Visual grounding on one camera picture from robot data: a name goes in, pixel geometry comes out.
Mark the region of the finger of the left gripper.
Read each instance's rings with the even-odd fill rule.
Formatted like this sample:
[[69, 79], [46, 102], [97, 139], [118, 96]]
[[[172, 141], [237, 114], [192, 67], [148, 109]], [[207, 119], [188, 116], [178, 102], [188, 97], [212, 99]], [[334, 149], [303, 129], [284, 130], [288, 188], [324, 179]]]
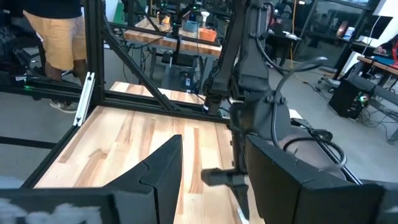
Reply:
[[240, 184], [240, 185], [233, 185], [231, 190], [236, 197], [236, 200], [239, 204], [239, 207], [244, 215], [244, 217], [249, 220], [249, 204], [248, 204], [248, 185]]

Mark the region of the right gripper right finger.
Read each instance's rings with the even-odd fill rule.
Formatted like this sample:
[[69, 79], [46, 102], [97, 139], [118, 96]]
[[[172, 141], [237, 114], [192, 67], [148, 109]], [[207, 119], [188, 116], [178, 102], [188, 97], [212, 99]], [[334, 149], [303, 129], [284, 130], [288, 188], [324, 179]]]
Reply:
[[246, 138], [245, 159], [266, 224], [376, 224], [380, 185], [345, 181], [253, 135]]

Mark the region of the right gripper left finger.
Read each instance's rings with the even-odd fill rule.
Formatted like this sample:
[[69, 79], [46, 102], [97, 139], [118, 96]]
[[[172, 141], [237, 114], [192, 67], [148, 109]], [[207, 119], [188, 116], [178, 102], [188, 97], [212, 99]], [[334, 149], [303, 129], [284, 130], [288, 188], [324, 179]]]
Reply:
[[182, 136], [177, 134], [106, 184], [111, 198], [104, 224], [172, 224], [182, 179], [182, 157]]

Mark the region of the black computer tower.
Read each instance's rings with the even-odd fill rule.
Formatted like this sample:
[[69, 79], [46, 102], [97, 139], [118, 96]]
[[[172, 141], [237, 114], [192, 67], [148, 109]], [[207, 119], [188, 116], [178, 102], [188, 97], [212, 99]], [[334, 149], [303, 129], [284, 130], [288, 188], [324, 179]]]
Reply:
[[340, 81], [328, 104], [343, 118], [357, 119], [372, 97], [371, 90], [360, 88], [348, 80]]

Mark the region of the orange bin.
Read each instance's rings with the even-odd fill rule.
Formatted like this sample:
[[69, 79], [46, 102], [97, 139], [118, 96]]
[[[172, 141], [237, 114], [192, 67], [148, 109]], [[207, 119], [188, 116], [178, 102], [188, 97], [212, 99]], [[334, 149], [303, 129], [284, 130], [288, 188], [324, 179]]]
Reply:
[[213, 29], [199, 28], [199, 38], [208, 42], [216, 40], [217, 32]]

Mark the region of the blue-grey bin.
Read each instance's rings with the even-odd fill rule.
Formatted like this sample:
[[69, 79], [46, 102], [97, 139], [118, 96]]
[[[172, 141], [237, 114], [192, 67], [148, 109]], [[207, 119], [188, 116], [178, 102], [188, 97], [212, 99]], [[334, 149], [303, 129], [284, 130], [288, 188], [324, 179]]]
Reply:
[[196, 21], [183, 21], [182, 29], [186, 32], [195, 33], [198, 30], [198, 22]]

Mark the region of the person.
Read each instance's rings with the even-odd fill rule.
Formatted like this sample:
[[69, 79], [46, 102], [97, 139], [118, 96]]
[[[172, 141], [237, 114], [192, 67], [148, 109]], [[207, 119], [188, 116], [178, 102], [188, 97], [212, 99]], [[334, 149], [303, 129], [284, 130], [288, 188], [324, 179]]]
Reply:
[[23, 14], [41, 37], [47, 78], [62, 81], [71, 70], [82, 85], [87, 73], [82, 0], [24, 0]]
[[393, 60], [393, 64], [398, 66], [398, 34], [376, 47], [374, 52], [378, 56]]

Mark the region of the silver aluminium bracket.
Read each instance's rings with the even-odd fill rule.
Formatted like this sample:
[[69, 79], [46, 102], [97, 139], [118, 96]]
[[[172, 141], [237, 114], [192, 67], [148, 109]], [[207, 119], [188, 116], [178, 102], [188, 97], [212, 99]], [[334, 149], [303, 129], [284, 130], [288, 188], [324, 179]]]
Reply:
[[86, 74], [85, 84], [83, 85], [78, 108], [73, 122], [74, 126], [81, 126], [87, 117], [88, 108], [90, 106], [91, 96], [95, 84], [95, 73], [88, 72]]

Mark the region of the black table base frame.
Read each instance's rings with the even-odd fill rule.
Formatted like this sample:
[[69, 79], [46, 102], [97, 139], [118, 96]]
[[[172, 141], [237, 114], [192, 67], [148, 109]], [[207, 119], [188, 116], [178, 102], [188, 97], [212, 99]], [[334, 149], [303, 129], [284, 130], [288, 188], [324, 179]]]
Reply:
[[[97, 106], [102, 106], [176, 118], [187, 118], [221, 124], [228, 123], [226, 118], [206, 114], [203, 107], [198, 104], [170, 100], [165, 95], [161, 94], [159, 89], [144, 75], [144, 72], [132, 60], [128, 53], [121, 48], [111, 31], [108, 30], [103, 6], [103, 0], [85, 0], [88, 69], [89, 72], [95, 73], [95, 84], [88, 108], [89, 112], [93, 112]], [[147, 88], [150, 96], [105, 90], [103, 67], [104, 44], [108, 44], [110, 49], [127, 65], [130, 71]], [[33, 80], [21, 87], [0, 85], [0, 92], [66, 101], [79, 100], [81, 91], [81, 87], [53, 81]]]

